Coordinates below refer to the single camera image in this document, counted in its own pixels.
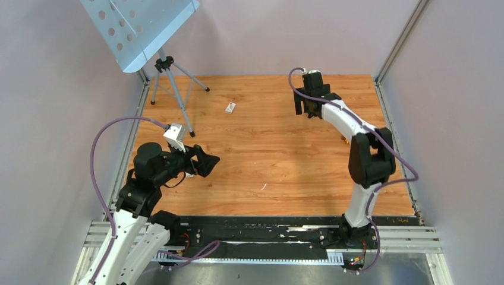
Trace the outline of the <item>small white staple box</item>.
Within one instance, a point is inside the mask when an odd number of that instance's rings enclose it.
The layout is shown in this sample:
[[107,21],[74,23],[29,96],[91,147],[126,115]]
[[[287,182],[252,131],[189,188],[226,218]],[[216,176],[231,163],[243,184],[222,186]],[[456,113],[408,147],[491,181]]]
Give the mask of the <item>small white staple box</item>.
[[235,103],[233,103],[233,102],[230,102],[230,103],[227,105],[226,109],[225,109],[225,113],[227,113],[227,114],[232,114],[232,113],[234,112],[235,107],[236,107],[236,104],[235,104]]

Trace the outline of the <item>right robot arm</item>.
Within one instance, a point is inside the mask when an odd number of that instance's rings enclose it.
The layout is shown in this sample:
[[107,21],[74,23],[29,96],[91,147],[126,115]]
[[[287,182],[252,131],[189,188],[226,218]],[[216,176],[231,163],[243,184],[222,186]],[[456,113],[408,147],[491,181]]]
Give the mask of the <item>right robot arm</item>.
[[379,187],[395,173],[392,134],[360,118],[323,82],[318,69],[301,69],[303,86],[293,89],[295,112],[330,123],[349,142],[348,171],[354,183],[350,204],[342,215],[339,239],[354,248],[371,231],[371,214]]

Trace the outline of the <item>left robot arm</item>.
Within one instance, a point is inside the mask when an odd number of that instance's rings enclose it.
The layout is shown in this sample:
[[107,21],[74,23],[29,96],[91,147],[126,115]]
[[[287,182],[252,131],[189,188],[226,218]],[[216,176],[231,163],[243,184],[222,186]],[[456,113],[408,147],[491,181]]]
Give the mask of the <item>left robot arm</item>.
[[182,238],[179,216],[153,212],[161,188],[180,173],[205,178],[220,160],[199,145],[169,151],[155,142],[141,145],[119,191],[105,240],[79,283],[135,284],[162,246],[176,245]]

